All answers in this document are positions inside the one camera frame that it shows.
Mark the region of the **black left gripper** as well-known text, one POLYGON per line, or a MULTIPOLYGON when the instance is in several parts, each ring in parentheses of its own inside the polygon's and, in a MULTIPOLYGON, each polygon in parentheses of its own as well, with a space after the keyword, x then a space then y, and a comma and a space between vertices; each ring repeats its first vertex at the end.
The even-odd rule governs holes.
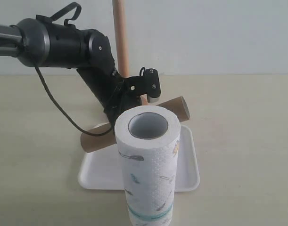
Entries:
POLYGON ((140 97, 137 91, 132 91, 131 86, 135 86, 138 77, 117 78, 114 88, 110 91, 110 97, 104 106, 104 113, 109 122, 115 124, 116 119, 126 110, 140 106, 140 97))

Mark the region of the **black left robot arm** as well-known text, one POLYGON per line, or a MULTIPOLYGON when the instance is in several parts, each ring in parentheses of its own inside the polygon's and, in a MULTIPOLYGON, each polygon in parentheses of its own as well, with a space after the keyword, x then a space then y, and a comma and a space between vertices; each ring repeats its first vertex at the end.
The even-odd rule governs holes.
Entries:
POLYGON ((76 69, 111 123, 141 105, 115 68, 108 37, 96 29, 55 24, 45 16, 0 25, 0 56, 15 57, 27 67, 76 69))

